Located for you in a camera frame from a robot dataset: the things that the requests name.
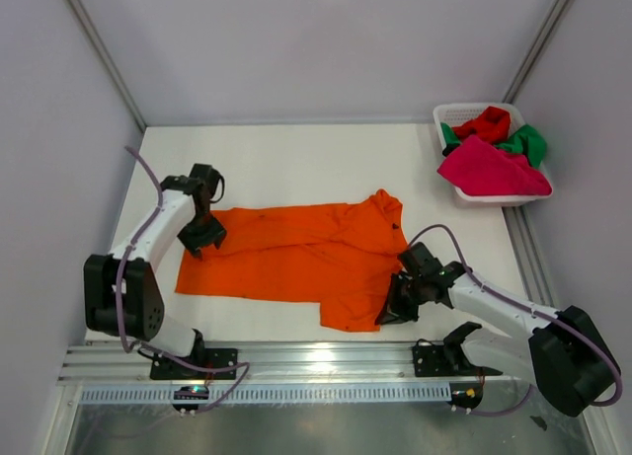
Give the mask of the orange t shirt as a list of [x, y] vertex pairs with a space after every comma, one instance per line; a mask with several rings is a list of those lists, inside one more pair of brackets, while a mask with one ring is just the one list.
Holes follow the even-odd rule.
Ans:
[[386, 190], [358, 203], [218, 210], [220, 247], [184, 253], [176, 290], [284, 303], [315, 303], [323, 327], [377, 332], [407, 241], [403, 204]]

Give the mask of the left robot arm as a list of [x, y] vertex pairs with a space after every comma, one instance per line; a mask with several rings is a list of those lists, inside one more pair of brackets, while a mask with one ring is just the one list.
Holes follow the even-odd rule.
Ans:
[[84, 264], [92, 331], [118, 338], [125, 351], [152, 352], [157, 364], [215, 372], [202, 333], [166, 314], [155, 271], [174, 242], [184, 249], [180, 294], [314, 304], [323, 327], [379, 329], [406, 246], [402, 203], [387, 191], [358, 203], [220, 210], [225, 181], [206, 164], [154, 186], [157, 202], [144, 220]]

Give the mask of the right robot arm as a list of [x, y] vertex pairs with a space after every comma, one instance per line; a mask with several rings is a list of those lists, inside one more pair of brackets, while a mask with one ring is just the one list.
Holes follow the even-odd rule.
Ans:
[[534, 304], [507, 293], [461, 262], [443, 265], [422, 243], [398, 257], [394, 277], [401, 321], [418, 317], [423, 305], [441, 304], [473, 316], [433, 349], [454, 375], [500, 373], [536, 388], [558, 412], [576, 417], [589, 406], [617, 401], [621, 370], [591, 317], [582, 309]]

